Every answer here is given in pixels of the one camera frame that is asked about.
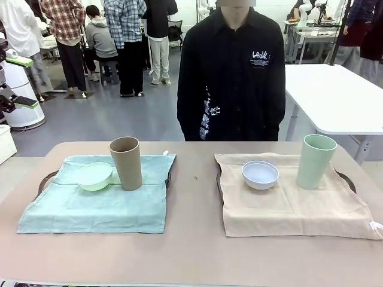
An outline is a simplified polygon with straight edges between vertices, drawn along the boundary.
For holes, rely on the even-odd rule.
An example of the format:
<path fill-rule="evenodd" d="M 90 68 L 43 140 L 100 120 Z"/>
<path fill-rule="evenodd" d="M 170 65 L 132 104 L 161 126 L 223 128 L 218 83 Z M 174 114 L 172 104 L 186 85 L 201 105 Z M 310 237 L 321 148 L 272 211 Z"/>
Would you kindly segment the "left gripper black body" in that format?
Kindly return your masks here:
<path fill-rule="evenodd" d="M 0 41 L 0 85 L 1 87 L 5 84 L 5 72 L 4 72 L 4 62 L 6 61 L 6 51 L 7 51 L 7 40 L 1 39 Z"/>

